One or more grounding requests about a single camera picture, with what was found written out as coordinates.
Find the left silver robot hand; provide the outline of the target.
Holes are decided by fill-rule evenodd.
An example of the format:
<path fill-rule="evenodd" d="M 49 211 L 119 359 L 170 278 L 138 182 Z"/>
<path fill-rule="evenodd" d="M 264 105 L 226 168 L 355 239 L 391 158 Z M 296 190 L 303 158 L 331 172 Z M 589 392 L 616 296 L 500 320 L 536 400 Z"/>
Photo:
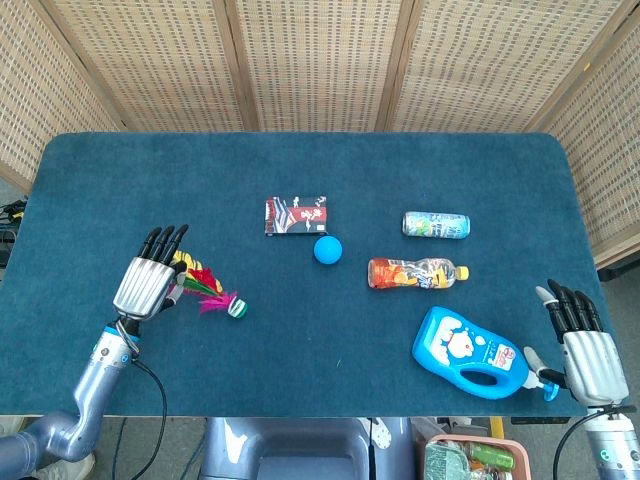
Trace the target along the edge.
<path fill-rule="evenodd" d="M 177 302 L 179 294 L 173 291 L 188 267 L 184 260 L 175 260 L 174 255 L 188 229 L 188 224 L 179 228 L 169 225 L 147 234 L 112 302 L 120 317 L 146 321 Z"/>

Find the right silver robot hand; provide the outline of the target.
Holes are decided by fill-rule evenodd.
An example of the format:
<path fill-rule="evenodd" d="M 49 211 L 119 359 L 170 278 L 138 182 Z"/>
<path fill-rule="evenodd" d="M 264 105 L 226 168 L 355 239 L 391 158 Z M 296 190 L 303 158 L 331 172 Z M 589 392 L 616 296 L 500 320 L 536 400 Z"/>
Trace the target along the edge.
<path fill-rule="evenodd" d="M 550 279 L 535 288 L 546 308 L 563 354 L 561 371 L 548 367 L 530 346 L 523 353 L 530 370 L 587 408 L 619 405 L 629 396 L 613 337 L 604 331 L 594 302 L 583 292 Z"/>

